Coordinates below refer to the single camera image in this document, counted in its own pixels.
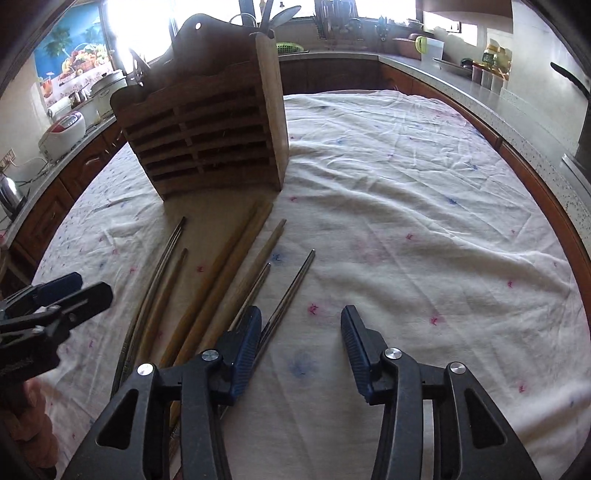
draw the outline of wooden knife block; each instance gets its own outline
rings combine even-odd
[[[194,17],[203,22],[206,16]],[[173,44],[176,78],[166,78],[156,91],[129,86],[113,94],[118,124],[163,199],[245,184],[281,190],[289,144],[277,46],[261,32],[247,33],[243,41],[250,56],[241,63],[223,67],[223,52],[208,52],[223,68],[208,76],[193,75],[197,65],[181,70]]]

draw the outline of black handle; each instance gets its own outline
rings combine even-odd
[[[583,95],[585,95],[585,98],[587,100],[591,100],[591,93],[589,92],[589,90],[587,90],[587,87],[585,85],[583,85],[583,82],[581,82],[576,76],[574,76],[567,69],[561,67],[560,65],[556,65],[553,61],[550,62],[550,66],[555,71],[560,73],[563,77],[566,77],[571,82],[573,82],[575,87],[577,87],[579,90],[581,90],[581,92],[583,92]]]

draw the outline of wall socket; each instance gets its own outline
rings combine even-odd
[[[14,162],[14,159],[14,150],[11,148],[8,150],[8,153],[3,156],[2,160],[0,160],[0,171],[4,171],[9,163]]]

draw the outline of human hand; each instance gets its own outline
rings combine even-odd
[[[53,435],[51,420],[45,414],[46,401],[39,380],[27,380],[24,394],[29,407],[19,416],[8,410],[0,410],[0,419],[31,466],[50,468],[57,463],[57,439]]]

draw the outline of speckled countertop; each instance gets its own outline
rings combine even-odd
[[[420,60],[376,53],[318,51],[284,55],[280,61],[329,58],[379,61],[434,87],[482,119],[536,170],[569,215],[585,248],[591,253],[591,194],[563,161],[564,155],[573,157],[573,152],[561,145],[534,118],[470,79]]]
[[[10,248],[12,242],[14,242],[14,239],[17,237],[20,227],[22,227],[22,224],[29,213],[31,213],[31,210],[35,206],[37,200],[39,200],[41,195],[43,195],[43,193],[47,190],[48,186],[51,185],[51,183],[57,178],[61,171],[66,168],[68,163],[70,163],[75,158],[75,156],[77,156],[78,153],[80,153],[85,148],[85,146],[98,137],[107,127],[110,127],[112,124],[114,124],[115,120],[116,119],[114,115],[103,120],[93,130],[85,135],[85,137],[72,150],[70,150],[70,152],[65,157],[58,161],[56,165],[50,167],[47,175],[45,175],[43,181],[38,185],[38,188],[34,192],[29,192],[29,198],[24,207],[4,233],[0,242],[0,248]]]

